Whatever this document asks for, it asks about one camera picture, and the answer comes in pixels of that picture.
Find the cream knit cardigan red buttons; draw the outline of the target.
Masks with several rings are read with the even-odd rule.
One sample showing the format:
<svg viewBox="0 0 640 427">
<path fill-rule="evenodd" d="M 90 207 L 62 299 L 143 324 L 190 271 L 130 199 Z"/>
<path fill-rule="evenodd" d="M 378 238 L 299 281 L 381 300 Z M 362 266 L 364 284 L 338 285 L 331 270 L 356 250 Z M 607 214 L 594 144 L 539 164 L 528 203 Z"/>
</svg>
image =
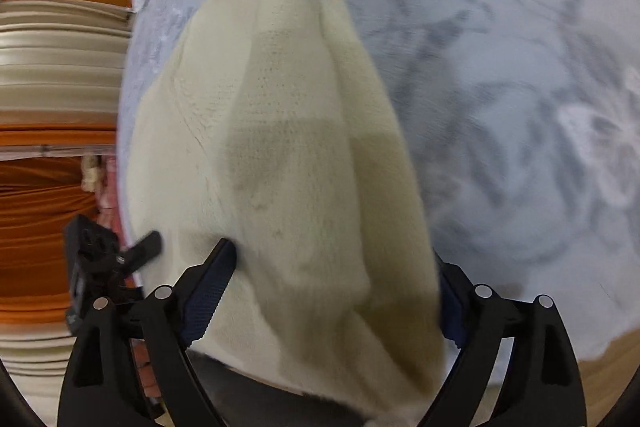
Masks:
<svg viewBox="0 0 640 427">
<path fill-rule="evenodd" d="M 142 96 L 126 171 L 143 272 L 171 283 L 227 237 L 238 267 L 195 350 L 413 426 L 442 381 L 416 175 L 344 0 L 206 0 Z"/>
</svg>

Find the pink blanket pile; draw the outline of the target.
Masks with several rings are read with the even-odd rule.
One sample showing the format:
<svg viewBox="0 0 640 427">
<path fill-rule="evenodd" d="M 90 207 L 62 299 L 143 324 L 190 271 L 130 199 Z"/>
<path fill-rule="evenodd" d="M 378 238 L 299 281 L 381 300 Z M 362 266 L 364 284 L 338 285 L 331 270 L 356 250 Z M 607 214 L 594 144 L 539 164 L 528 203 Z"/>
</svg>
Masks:
<svg viewBox="0 0 640 427">
<path fill-rule="evenodd" d="M 118 236 L 120 248 L 124 248 L 126 239 L 119 213 L 116 158 L 102 156 L 101 159 L 102 179 L 96 189 L 96 205 L 99 209 L 96 222 L 114 232 Z"/>
</svg>

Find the beige plush toy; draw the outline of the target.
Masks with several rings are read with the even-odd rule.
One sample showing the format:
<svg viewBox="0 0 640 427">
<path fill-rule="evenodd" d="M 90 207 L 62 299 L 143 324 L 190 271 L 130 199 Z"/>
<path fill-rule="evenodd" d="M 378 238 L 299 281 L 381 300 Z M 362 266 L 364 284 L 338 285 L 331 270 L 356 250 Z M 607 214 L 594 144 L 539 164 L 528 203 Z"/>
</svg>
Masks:
<svg viewBox="0 0 640 427">
<path fill-rule="evenodd" d="M 96 193 L 96 190 L 102 185 L 103 179 L 101 158 L 91 154 L 84 155 L 81 158 L 80 167 L 82 172 L 81 188 L 85 192 Z"/>
</svg>

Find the orange curtain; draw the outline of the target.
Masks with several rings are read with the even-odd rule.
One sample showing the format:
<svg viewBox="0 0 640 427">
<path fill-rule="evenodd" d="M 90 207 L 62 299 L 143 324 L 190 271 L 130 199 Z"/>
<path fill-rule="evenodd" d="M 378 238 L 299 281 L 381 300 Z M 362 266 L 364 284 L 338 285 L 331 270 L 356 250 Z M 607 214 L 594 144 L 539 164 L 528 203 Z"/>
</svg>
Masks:
<svg viewBox="0 0 640 427">
<path fill-rule="evenodd" d="M 63 231 L 96 221 L 96 193 L 81 188 L 78 157 L 1 161 L 1 323 L 61 323 L 70 305 Z"/>
</svg>

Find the cream curtain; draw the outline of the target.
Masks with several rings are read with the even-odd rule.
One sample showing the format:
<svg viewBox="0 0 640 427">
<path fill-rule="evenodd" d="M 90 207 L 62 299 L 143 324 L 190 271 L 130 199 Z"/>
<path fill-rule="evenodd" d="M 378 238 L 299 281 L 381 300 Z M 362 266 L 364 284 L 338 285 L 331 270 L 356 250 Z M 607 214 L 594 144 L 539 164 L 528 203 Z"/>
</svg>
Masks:
<svg viewBox="0 0 640 427">
<path fill-rule="evenodd" d="M 1 124 L 113 126 L 131 17 L 99 2 L 3 1 Z"/>
</svg>

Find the blue butterfly print bedsheet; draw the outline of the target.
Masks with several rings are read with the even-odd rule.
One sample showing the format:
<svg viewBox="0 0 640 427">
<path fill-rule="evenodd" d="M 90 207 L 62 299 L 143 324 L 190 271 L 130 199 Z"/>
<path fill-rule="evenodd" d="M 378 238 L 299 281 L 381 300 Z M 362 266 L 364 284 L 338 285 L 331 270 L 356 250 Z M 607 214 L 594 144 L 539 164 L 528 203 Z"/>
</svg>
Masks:
<svg viewBox="0 0 640 427">
<path fill-rule="evenodd" d="M 134 0 L 118 132 L 204 0 Z M 396 109 L 436 251 L 551 295 L 576 355 L 639 325 L 639 0 L 345 0 Z"/>
</svg>

